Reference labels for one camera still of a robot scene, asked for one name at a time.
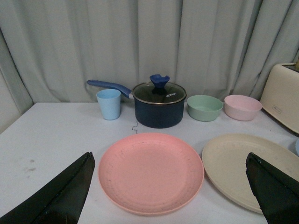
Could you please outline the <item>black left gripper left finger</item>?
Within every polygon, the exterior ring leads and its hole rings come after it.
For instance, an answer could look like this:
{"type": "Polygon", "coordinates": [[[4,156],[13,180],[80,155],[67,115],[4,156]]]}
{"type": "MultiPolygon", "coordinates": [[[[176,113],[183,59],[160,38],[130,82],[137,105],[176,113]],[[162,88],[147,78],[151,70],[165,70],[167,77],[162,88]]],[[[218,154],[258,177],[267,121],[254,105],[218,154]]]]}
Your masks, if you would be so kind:
{"type": "Polygon", "coordinates": [[[76,224],[84,207],[95,159],[87,152],[0,218],[2,224],[76,224]]]}

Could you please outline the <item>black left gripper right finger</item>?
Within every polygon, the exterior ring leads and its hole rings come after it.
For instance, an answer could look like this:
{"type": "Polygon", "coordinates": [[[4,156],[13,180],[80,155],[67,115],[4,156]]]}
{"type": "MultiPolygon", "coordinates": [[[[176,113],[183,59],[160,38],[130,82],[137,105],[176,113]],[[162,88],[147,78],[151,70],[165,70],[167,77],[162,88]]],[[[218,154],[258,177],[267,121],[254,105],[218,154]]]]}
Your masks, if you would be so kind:
{"type": "Polygon", "coordinates": [[[299,182],[254,153],[246,159],[251,191],[269,224],[299,222],[299,182]]]}

